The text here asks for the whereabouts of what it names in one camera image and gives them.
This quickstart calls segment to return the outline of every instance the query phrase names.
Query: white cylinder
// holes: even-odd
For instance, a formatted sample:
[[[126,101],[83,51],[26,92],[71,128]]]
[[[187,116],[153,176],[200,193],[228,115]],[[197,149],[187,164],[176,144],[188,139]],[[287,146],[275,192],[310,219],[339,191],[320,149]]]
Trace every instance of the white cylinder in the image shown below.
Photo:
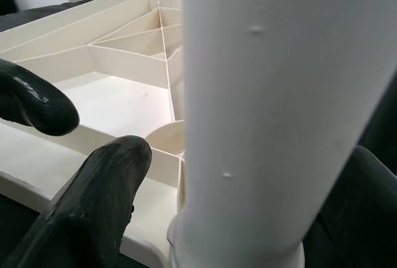
[[[397,64],[395,0],[184,0],[183,268],[297,267]]]

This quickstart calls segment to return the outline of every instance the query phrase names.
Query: white tray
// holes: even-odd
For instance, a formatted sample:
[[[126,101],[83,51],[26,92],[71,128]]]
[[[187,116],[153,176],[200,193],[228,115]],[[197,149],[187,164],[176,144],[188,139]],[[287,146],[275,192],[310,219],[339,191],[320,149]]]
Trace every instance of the white tray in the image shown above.
[[[41,211],[88,154],[122,135],[153,149],[121,252],[166,267],[183,203],[182,0],[95,0],[0,33],[0,58],[53,83],[81,123],[63,137],[0,121],[0,193]]]

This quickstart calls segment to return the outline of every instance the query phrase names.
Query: white plastic part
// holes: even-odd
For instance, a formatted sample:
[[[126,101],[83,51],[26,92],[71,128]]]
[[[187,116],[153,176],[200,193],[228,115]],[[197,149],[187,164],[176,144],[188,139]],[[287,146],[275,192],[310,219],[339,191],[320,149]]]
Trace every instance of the white plastic part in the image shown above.
[[[183,197],[184,130],[175,121],[183,93],[173,78],[183,80],[181,22],[181,10],[160,0],[96,0],[0,33],[0,58],[56,85],[81,118],[62,137],[0,120],[0,193],[42,211],[94,149],[117,136],[148,137],[152,163],[121,252],[167,267],[166,233]]]
[[[183,158],[179,160],[179,178],[178,178],[178,212],[180,212],[185,207],[185,161]]]
[[[397,64],[392,0],[185,0],[174,267],[296,268]]]

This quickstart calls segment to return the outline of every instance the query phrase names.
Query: white plastic tube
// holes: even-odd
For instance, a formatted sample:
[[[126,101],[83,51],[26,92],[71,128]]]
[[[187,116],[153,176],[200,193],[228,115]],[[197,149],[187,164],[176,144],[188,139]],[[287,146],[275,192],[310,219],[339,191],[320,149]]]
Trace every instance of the white plastic tube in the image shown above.
[[[397,64],[395,0],[184,0],[176,267],[297,267]]]

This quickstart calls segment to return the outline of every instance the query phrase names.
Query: small bump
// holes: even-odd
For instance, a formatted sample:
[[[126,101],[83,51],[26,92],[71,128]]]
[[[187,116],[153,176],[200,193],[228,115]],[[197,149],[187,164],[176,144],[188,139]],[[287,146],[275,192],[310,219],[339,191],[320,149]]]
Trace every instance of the small bump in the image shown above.
[[[223,175],[223,177],[226,177],[226,178],[232,178],[233,177],[233,175],[230,172],[224,172],[222,175]]]
[[[249,33],[254,34],[254,35],[264,34],[265,30],[266,30],[265,27],[263,27],[262,25],[257,25],[257,24],[254,24],[254,25],[251,25],[248,27]]]

